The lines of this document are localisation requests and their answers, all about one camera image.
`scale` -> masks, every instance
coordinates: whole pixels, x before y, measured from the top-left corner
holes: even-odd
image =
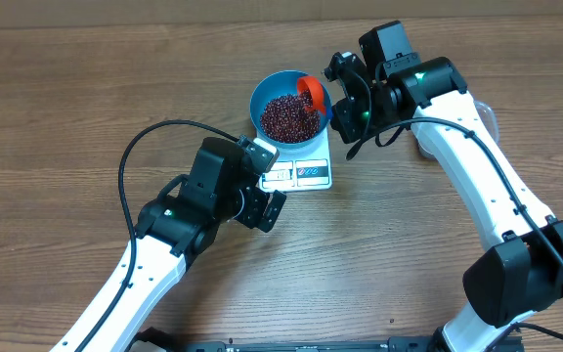
[[[270,172],[260,177],[260,189],[265,192],[295,192],[331,188],[331,157],[329,139],[324,129],[309,145],[295,150],[280,151]]]

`wood grain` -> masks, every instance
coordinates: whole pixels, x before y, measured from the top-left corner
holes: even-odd
[[[518,15],[563,15],[563,0],[0,0],[0,29]]]
[[[253,134],[260,79],[319,74],[385,21],[1,30],[0,351],[49,349],[111,273],[127,241],[116,168],[138,131],[188,118]],[[502,149],[563,217],[563,16],[404,24],[422,58],[452,59],[494,107]],[[207,135],[175,127],[140,142],[126,170],[134,214],[189,171]],[[366,340],[428,334],[456,314],[482,250],[442,169],[410,134],[352,162],[329,138],[333,188],[290,195],[270,234],[224,225],[145,327],[186,340]],[[533,321],[563,331],[563,301]]]

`transparent container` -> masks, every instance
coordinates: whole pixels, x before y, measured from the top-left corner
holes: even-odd
[[[477,109],[477,113],[479,113],[479,117],[484,123],[484,126],[486,126],[488,133],[490,133],[491,137],[498,145],[499,134],[497,116],[495,115],[495,112],[492,110],[492,108],[490,108],[490,106],[488,106],[488,104],[484,102],[475,101],[475,108]],[[418,143],[418,149],[420,150],[420,154],[424,157],[431,160],[436,159],[436,157],[432,153],[428,152],[420,143]]]

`bowl of beans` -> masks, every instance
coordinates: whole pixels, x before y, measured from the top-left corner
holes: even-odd
[[[307,110],[308,92],[297,93],[297,79],[308,74],[296,70],[274,73],[262,80],[251,95],[251,122],[258,137],[281,150],[303,149],[314,142],[329,123],[325,114]],[[323,87],[324,105],[331,110],[331,97]]]

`pile of beans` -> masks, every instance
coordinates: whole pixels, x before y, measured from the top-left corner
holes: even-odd
[[[316,136],[321,126],[317,110],[307,112],[312,105],[310,93],[288,94],[273,99],[260,116],[262,130],[270,138],[283,143],[304,142]]]

